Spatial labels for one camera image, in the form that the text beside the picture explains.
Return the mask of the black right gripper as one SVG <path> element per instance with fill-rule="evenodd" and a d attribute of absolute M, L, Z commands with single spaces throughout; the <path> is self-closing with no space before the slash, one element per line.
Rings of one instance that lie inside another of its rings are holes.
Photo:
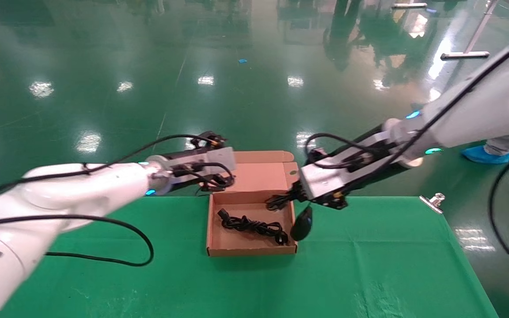
<path fill-rule="evenodd" d="M 308 201 L 308 197 L 300 180 L 292 184 L 291 201 Z M 348 206 L 346 197 L 342 193 L 326 193 L 325 195 L 311 199 L 311 202 L 338 211 Z"/>

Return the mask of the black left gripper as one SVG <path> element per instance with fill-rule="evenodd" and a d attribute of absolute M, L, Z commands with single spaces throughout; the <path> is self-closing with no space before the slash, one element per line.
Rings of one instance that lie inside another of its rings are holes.
<path fill-rule="evenodd" d="M 166 159 L 176 163 L 198 163 L 208 162 L 208 153 L 212 151 L 208 148 L 188 149 L 166 154 Z"/>

